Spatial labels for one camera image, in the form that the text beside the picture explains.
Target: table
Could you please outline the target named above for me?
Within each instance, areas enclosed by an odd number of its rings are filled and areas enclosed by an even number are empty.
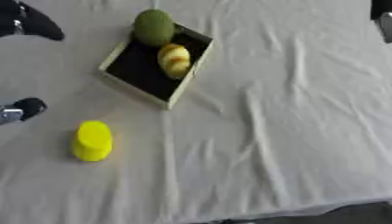
[[[392,199],[392,49],[370,1],[26,2],[66,40],[0,39],[0,102],[49,105],[0,129],[1,223],[190,223]],[[216,40],[172,111],[97,72],[150,7]],[[105,161],[69,155],[86,120],[114,132]]]

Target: yellow plastic cup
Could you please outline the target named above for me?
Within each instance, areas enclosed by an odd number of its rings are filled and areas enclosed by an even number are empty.
[[[73,154],[80,160],[94,162],[106,158],[113,148],[108,125],[99,121],[83,122],[73,140]]]

